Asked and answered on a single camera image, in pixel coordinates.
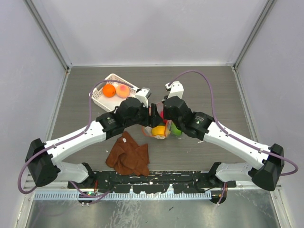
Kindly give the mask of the clear zip top bag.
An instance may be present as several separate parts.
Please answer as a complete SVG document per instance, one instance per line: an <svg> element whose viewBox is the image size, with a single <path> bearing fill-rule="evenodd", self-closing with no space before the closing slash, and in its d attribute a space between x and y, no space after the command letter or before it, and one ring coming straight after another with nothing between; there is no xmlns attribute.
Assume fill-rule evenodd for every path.
<svg viewBox="0 0 304 228"><path fill-rule="evenodd" d="M174 136L181 136L182 131L176 127L173 121L164 119L163 103L162 102L157 103L156 108L158 114L162 118L162 123L160 123L158 126L154 128L148 126L142 127L142 133L145 136L153 137L159 140L163 140L167 138L170 134Z"/></svg>

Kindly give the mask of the pink peach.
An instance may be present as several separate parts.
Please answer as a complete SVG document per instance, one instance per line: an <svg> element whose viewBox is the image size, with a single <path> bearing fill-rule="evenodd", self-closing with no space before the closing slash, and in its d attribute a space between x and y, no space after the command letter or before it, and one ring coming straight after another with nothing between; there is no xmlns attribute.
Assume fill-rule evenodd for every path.
<svg viewBox="0 0 304 228"><path fill-rule="evenodd" d="M127 98L130 95L130 88L124 84L119 84L115 90L120 98Z"/></svg>

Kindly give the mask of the orange fruit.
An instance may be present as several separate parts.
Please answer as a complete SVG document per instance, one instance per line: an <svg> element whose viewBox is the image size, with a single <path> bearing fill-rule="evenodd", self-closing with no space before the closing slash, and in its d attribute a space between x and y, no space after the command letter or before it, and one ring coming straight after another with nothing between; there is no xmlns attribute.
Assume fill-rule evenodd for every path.
<svg viewBox="0 0 304 228"><path fill-rule="evenodd" d="M106 97L113 97L116 94L116 88L112 84L106 84L102 88L102 93Z"/></svg>

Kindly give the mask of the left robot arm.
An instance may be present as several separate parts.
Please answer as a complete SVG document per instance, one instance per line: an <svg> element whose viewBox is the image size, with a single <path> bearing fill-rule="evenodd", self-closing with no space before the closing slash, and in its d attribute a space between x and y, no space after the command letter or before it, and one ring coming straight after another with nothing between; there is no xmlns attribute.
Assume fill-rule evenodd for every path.
<svg viewBox="0 0 304 228"><path fill-rule="evenodd" d="M33 140L25 163L36 187L62 180L90 188L95 183L95 176L89 165L66 163L63 161L65 158L87 146L122 134L130 126L156 127L161 122L156 104L147 107L137 98L129 97L113 111L102 114L82 129L52 141Z"/></svg>

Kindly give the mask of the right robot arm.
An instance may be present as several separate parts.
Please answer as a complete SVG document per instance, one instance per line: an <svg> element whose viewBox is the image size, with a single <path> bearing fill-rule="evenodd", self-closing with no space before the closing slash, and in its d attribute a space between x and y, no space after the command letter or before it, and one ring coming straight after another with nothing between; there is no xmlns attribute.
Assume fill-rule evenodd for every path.
<svg viewBox="0 0 304 228"><path fill-rule="evenodd" d="M163 102L163 115L188 137L215 144L244 160L234 164L215 163L208 175L210 185L219 187L229 181L251 181L264 190L275 190L285 165L282 146L260 144L230 131L212 116L191 111L177 96Z"/></svg>

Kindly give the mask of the brown cloth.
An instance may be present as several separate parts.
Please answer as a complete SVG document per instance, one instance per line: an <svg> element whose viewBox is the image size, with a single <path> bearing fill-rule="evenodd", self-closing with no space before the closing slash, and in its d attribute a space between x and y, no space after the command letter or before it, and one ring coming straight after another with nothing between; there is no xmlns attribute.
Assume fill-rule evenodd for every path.
<svg viewBox="0 0 304 228"><path fill-rule="evenodd" d="M125 131L116 140L105 163L121 175L148 176L150 174L148 149L148 144L138 145Z"/></svg>

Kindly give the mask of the white plastic basket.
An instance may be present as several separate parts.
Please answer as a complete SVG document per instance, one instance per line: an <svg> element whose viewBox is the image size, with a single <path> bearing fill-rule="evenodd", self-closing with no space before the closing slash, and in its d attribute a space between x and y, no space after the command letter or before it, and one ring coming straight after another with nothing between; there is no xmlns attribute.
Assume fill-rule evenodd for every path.
<svg viewBox="0 0 304 228"><path fill-rule="evenodd" d="M104 87L104 85L112 84L116 88L119 84L124 84L130 88L130 95L128 97L135 97L135 93L139 89L135 85L129 83L128 81L124 80L123 78L119 77L118 75L116 75L114 73L111 73L109 76L107 76L105 78L105 80L114 80L114 82L112 82L112 81L106 82L106 83L102 83L99 86L97 86L93 90L93 95L92 95L91 99L97 106L99 106L106 112L113 111L114 108L116 106L119 106L121 104L121 102L124 101L126 98L120 98L117 94L115 94L115 96L113 96L113 97L104 96L102 93L102 88Z"/></svg>

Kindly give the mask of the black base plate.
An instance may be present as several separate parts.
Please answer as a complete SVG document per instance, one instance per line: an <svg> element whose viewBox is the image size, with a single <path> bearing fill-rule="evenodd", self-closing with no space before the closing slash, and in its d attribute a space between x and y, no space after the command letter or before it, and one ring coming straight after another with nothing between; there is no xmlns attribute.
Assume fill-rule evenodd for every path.
<svg viewBox="0 0 304 228"><path fill-rule="evenodd" d="M98 171L91 183L76 183L79 189L96 189L100 193L136 194L204 193L213 188L224 187L224 182L202 171L152 171L148 176L121 175L115 171Z"/></svg>

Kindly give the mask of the right aluminium frame post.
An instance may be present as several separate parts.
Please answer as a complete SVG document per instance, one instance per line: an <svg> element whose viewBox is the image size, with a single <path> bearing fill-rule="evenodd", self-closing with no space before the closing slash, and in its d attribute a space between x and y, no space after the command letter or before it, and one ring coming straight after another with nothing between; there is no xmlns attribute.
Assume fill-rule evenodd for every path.
<svg viewBox="0 0 304 228"><path fill-rule="evenodd" d="M250 34L248 36L248 38L246 39L234 65L233 68L236 70L243 58L245 57L246 53L248 52L250 46L252 45L252 43L254 42L256 36L258 35L260 29L262 28L266 18L268 17L268 15L270 14L272 8L274 7L274 5L276 4L276 0L267 0L264 7L262 8L261 13L259 14L253 28L250 31Z"/></svg>

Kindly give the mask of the aluminium frame post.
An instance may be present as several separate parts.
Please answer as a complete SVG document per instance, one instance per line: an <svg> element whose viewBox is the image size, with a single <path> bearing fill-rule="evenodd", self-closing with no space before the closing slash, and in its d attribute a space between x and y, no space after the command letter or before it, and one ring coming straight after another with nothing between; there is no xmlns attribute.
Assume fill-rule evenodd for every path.
<svg viewBox="0 0 304 228"><path fill-rule="evenodd" d="M48 29L44 19L42 18L41 14L39 13L35 3L32 0L24 0L23 1L27 6L28 10L30 11L31 15L33 16L35 22L37 23L39 29L41 30L43 36L47 40L48 44L50 45L52 51L54 52L55 56L59 60L62 67L68 72L70 70L70 65L64 59L58 45L56 44L50 30Z"/></svg>
<svg viewBox="0 0 304 228"><path fill-rule="evenodd" d="M260 29L262 28L266 18L268 17L268 15L270 14L272 8L274 7L274 5L276 4L276 0L267 0L264 7L262 8L261 13L259 14L253 28L250 31L250 34L248 36L248 38L246 39L234 65L233 68L236 70L243 58L245 57L246 53L248 52L250 46L252 45L252 43L254 42L256 36L258 35Z"/></svg>

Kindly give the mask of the left aluminium frame post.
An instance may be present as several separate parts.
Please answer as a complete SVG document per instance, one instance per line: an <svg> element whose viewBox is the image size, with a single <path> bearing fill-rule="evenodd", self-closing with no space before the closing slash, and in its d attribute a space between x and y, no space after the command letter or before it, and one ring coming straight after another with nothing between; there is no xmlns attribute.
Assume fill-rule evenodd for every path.
<svg viewBox="0 0 304 228"><path fill-rule="evenodd" d="M41 30L43 36L47 40L48 44L50 45L52 51L54 52L55 56L59 60L62 67L68 72L70 70L70 65L64 59L58 45L56 44L50 30L48 29L44 19L42 18L41 14L39 13L35 3L32 0L24 0L23 1L27 6L28 10L30 11L31 15L33 16L35 22L37 23L39 29Z"/></svg>

